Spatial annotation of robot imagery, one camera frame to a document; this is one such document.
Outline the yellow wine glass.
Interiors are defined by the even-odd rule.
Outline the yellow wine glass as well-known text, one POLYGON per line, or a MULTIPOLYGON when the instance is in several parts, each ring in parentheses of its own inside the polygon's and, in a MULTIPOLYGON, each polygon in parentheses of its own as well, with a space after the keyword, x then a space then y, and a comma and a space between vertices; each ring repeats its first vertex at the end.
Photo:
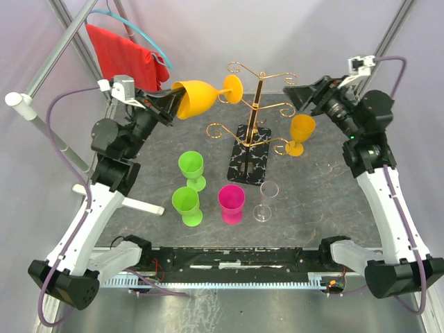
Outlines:
POLYGON ((298 157, 304 152, 303 142, 307 141, 316 128, 313 117, 307 114, 297 114, 291 121, 291 141, 285 150, 290 156, 298 157))
POLYGON ((234 74, 230 74, 224 79, 221 89, 216 89, 201 80, 177 81, 172 85, 172 89, 182 88, 185 90, 185 95, 177 112, 177 118, 181 120, 205 113, 215 104, 221 94, 231 104, 240 102, 244 95, 242 82, 234 74))

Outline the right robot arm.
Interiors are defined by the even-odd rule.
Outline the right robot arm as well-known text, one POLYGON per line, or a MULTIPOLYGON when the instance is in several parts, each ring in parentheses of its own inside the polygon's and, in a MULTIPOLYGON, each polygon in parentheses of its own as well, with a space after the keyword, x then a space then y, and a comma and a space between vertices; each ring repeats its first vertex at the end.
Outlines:
POLYGON ((377 224, 382 252, 375 253, 343 236, 322 240, 318 265, 333 271, 341 264, 365 278, 376 298, 425 291, 443 276, 443 258, 433 257, 421 239, 400 188, 386 128, 394 100, 370 90, 359 101, 347 96, 345 78, 324 76, 312 85, 283 92, 298 111, 325 114, 347 137, 343 158, 363 191, 377 224))

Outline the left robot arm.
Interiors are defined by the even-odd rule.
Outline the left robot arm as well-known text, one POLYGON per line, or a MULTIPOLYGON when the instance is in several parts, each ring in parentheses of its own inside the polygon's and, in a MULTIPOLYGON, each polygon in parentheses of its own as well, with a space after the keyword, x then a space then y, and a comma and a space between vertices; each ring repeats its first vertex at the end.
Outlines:
POLYGON ((145 92, 136 89, 120 101, 130 108, 124 125, 113 119, 97 121, 91 149, 98 161, 86 197, 62 239, 44 260, 33 260, 28 274, 40 288, 38 309, 51 296, 74 309, 88 307, 99 287, 127 268, 145 271, 153 263, 152 245, 135 235, 97 258, 91 254, 108 221, 127 198, 140 165, 134 161, 159 123, 171 126, 185 91, 183 88, 145 92))

